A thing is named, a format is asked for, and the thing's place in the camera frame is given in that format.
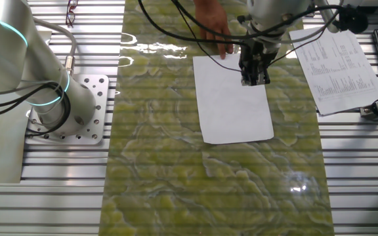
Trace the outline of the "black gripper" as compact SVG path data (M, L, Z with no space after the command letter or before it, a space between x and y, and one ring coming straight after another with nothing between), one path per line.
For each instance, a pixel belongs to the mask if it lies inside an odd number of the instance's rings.
M260 72L257 77L253 73L258 69L264 55L264 44L258 41L243 41L240 54L241 84L243 86L267 85L270 83L266 71Z

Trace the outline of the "person's hand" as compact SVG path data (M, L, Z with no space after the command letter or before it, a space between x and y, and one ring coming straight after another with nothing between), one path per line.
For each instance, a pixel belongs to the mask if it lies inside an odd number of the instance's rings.
M217 33L231 35L228 28L226 12L217 0L193 0L193 2L195 5L195 17L199 23ZM199 34L202 39L229 41L229 39L224 39L218 35L213 35L202 28L199 29ZM217 47L221 59L225 59L226 54L233 53L232 44L226 45L218 43Z

